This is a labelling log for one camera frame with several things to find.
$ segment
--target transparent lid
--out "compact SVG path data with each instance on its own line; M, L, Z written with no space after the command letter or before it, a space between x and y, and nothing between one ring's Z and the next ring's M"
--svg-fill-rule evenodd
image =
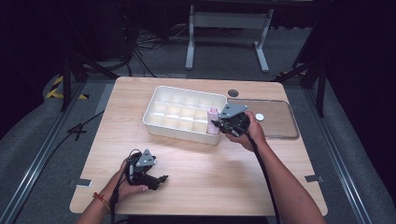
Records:
M256 120L267 139L297 139L300 136L290 105L285 101L229 98L227 102L247 105L247 111L258 115L259 119L263 115L263 120Z

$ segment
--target light wood tabletop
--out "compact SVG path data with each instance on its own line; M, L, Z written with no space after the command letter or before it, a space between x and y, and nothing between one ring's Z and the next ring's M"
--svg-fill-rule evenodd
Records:
M158 86L205 91L229 97L228 90L241 99L288 102L283 86L274 82L231 80L119 77L92 143L80 178L92 180L88 188L77 187L70 210L82 213L109 178L120 169L133 149L148 148L157 163L148 175L169 175L157 190L132 195L117 204L116 213L129 215L273 216L261 167L254 153L230 142L224 135L212 146L148 133L143 116ZM275 154L303 184L327 214L303 136L291 140L269 139Z

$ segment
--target red bracelet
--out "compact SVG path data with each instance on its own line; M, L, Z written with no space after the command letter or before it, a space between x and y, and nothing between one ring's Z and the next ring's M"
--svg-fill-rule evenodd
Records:
M100 194L95 192L92 197L93 198L97 198L100 201L102 201L102 203L105 205L105 208L107 209L107 211L111 212L110 205L108 205L108 202L106 202L106 200L103 198L103 195L100 195Z

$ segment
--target person's right arm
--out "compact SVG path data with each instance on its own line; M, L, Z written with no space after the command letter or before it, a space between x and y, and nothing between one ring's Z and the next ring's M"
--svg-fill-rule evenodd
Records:
M282 220L288 224L326 223L315 201L268 145L260 123L255 120L251 112L246 112L246 114L250 119L248 131L257 144L260 157L267 170ZM240 143L250 151L253 150L253 146L245 135L234 137L226 134L226 136L232 142Z

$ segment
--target white storage box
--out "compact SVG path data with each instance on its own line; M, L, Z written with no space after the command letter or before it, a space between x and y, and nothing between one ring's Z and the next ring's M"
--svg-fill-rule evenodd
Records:
M155 89L143 117L151 134L216 145L220 134L209 134L207 110L219 112L227 104L224 95L160 86Z

